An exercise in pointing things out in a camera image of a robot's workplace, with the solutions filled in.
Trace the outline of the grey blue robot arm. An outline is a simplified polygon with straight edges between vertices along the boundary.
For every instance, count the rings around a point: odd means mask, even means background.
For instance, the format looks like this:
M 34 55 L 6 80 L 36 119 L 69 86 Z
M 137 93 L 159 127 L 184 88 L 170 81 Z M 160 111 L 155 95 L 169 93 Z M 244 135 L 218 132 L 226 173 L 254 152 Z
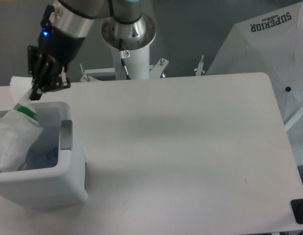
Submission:
M 97 19 L 103 20 L 101 35 L 111 48 L 116 79 L 151 77 L 156 25 L 139 0 L 56 0 L 44 11 L 38 45 L 27 48 L 30 100 L 71 86 L 66 76 L 69 64 Z

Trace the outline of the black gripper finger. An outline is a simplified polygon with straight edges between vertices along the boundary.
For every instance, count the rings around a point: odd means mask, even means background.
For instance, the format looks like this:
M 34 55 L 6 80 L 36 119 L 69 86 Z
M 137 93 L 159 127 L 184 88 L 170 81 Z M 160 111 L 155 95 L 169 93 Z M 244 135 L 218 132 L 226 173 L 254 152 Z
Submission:
M 65 68 L 63 67 L 59 74 L 46 76 L 40 85 L 40 90 L 43 93 L 48 93 L 68 89 L 70 87 L 71 82 L 66 76 Z
M 28 73 L 32 76 L 32 92 L 29 99 L 32 101 L 40 100 L 42 92 L 40 87 L 42 84 L 41 70 L 43 68 L 44 57 L 39 53 L 38 47 L 29 45 L 27 47 Z

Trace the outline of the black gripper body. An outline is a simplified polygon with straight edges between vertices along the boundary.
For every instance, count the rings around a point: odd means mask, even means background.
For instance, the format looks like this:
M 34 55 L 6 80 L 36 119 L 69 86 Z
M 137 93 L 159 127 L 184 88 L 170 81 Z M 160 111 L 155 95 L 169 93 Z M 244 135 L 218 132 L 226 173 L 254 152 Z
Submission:
M 42 82 L 48 75 L 59 74 L 63 67 L 66 72 L 84 41 L 84 37 L 72 37 L 51 23 L 42 23 L 37 46 L 39 53 L 44 57 L 40 73 Z

